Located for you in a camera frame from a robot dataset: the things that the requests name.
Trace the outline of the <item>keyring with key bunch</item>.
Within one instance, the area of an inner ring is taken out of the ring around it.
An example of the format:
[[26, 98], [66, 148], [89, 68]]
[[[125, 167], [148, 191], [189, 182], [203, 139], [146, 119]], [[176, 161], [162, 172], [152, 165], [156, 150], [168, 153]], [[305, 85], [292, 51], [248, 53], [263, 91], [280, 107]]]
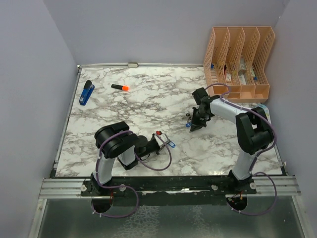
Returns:
[[192, 127], [195, 126], [192, 121], [192, 115], [190, 113], [186, 113], [186, 117], [187, 117], [187, 122], [186, 122], [186, 127]]

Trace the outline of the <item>blue tag key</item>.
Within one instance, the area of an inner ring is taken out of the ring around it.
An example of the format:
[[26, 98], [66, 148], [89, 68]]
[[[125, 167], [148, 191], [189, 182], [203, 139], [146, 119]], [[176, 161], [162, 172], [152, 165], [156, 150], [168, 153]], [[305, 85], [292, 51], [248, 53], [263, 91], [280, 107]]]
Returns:
[[169, 145], [171, 148], [175, 148], [176, 144], [173, 143], [172, 141], [167, 142], [167, 145]]

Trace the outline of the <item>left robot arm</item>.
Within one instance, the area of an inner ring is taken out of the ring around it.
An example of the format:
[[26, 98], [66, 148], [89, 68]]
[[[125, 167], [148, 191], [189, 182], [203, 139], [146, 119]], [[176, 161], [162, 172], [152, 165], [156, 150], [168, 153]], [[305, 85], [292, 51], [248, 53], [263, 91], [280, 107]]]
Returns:
[[130, 170], [151, 154], [159, 154], [164, 147], [164, 143], [157, 135], [153, 134], [150, 140], [145, 136], [136, 135], [129, 130], [128, 124], [124, 121], [101, 127], [94, 138], [99, 158], [97, 168], [91, 174], [92, 190], [100, 196], [109, 191], [116, 159], [124, 169]]

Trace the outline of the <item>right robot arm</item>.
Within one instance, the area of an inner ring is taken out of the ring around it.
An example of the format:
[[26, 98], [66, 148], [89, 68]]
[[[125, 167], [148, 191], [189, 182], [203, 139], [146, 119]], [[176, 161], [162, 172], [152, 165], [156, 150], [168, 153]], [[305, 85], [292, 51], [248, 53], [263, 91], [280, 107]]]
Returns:
[[261, 107], [244, 108], [225, 100], [220, 95], [209, 96], [205, 88], [193, 93], [198, 105], [193, 108], [190, 132], [202, 129], [212, 117], [218, 116], [236, 125], [240, 153], [228, 174], [227, 187], [238, 194], [251, 182], [252, 170], [258, 156], [274, 146], [274, 131]]

